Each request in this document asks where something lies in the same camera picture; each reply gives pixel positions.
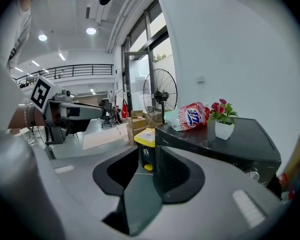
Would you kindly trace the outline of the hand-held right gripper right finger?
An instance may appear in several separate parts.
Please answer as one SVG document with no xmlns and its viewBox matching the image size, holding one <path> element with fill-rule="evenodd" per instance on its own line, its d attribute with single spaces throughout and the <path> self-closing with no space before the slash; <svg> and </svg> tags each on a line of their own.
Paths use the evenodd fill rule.
<svg viewBox="0 0 300 240">
<path fill-rule="evenodd" d="M 188 202 L 202 189 L 205 179 L 205 173 L 197 163 L 177 154 L 170 147 L 161 147 L 153 185 L 162 204 Z"/>
</svg>

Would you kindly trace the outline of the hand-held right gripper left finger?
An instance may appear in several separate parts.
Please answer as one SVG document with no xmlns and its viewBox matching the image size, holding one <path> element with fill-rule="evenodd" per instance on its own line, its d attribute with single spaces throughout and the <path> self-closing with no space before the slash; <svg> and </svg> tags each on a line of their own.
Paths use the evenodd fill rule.
<svg viewBox="0 0 300 240">
<path fill-rule="evenodd" d="M 133 146 L 98 164 L 94 182 L 107 195 L 121 197 L 139 166 L 139 149 Z"/>
</svg>

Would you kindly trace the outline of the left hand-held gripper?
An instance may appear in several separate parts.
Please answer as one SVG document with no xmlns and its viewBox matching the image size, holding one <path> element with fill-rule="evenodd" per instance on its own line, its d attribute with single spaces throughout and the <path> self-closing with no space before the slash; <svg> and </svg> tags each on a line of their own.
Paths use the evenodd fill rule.
<svg viewBox="0 0 300 240">
<path fill-rule="evenodd" d="M 30 100 L 42 114 L 44 125 L 56 127 L 70 121 L 99 119 L 106 114 L 103 107 L 74 102 L 71 92 L 38 76 Z"/>
</svg>

